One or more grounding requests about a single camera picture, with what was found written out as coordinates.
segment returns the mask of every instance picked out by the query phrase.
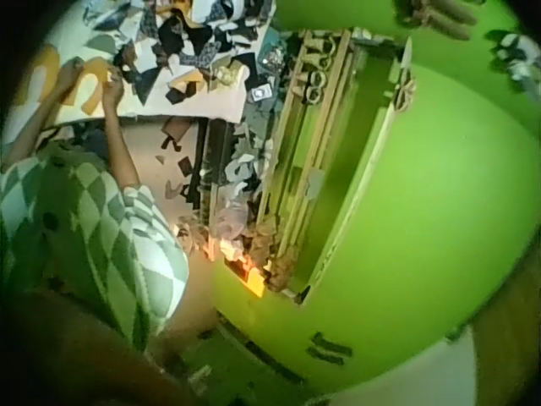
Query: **green wall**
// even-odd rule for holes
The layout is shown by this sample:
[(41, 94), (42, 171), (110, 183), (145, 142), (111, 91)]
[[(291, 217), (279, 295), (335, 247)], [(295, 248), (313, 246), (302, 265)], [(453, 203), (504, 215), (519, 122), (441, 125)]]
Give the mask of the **green wall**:
[[(539, 219), (537, 140), (467, 87), (424, 67), (414, 73), (413, 106), (393, 125), (306, 304), (258, 299), (225, 267), (216, 272), (217, 309), (319, 390), (366, 381), (441, 339), (494, 292)], [(353, 116), (347, 137), (358, 136)], [(352, 359), (311, 359), (316, 331), (350, 345)]]
[(492, 72), (494, 43), (484, 38), (491, 30), (515, 30), (517, 22), (501, 0), (474, 6), (478, 24), (472, 40), (456, 41), (432, 30), (405, 30), (395, 23), (394, 2), (400, 0), (277, 0), (278, 16), (286, 28), (344, 28), (362, 26), (397, 38), (411, 35), (413, 61), (462, 82), (539, 132), (539, 105), (511, 91), (506, 74)]

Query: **shirt sleeve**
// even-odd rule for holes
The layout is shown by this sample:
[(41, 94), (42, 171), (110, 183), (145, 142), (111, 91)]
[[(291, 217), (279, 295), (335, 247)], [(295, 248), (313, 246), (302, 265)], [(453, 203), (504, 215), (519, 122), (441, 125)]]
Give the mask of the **shirt sleeve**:
[(148, 187), (127, 187), (123, 198), (133, 231), (133, 253), (139, 264), (139, 296), (143, 311), (150, 317), (151, 332), (157, 333), (183, 296), (188, 281), (188, 259)]

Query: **hand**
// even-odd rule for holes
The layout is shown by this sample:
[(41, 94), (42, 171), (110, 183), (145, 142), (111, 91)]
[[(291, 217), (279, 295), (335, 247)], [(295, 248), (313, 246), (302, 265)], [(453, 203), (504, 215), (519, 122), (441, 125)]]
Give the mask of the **hand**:
[(57, 83), (55, 84), (55, 90), (63, 95), (67, 91), (70, 91), (83, 71), (83, 61), (81, 58), (73, 58), (67, 61), (58, 72)]
[(103, 84), (103, 96), (101, 98), (101, 104), (104, 109), (112, 108), (117, 109), (118, 103), (121, 101), (124, 95), (124, 82), (122, 80), (122, 74), (120, 69), (111, 69), (111, 80)]

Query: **green and white diamond shirt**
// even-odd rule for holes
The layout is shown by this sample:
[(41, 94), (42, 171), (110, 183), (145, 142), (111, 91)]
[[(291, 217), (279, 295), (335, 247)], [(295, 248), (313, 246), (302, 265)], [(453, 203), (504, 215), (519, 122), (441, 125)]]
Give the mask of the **green and white diamond shirt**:
[(0, 178), (0, 294), (55, 276), (137, 349), (176, 309), (188, 261), (144, 186), (119, 190), (90, 152), (50, 143)]

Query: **person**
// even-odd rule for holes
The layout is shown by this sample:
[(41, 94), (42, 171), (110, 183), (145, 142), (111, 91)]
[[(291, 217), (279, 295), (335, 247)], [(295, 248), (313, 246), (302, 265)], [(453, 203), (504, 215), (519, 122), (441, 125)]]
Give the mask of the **person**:
[(188, 387), (142, 356), (183, 295), (188, 262), (124, 142), (120, 72), (102, 92), (108, 166), (66, 141), (33, 153), (82, 66), (61, 67), (2, 162), (3, 331), (67, 403), (192, 404)]

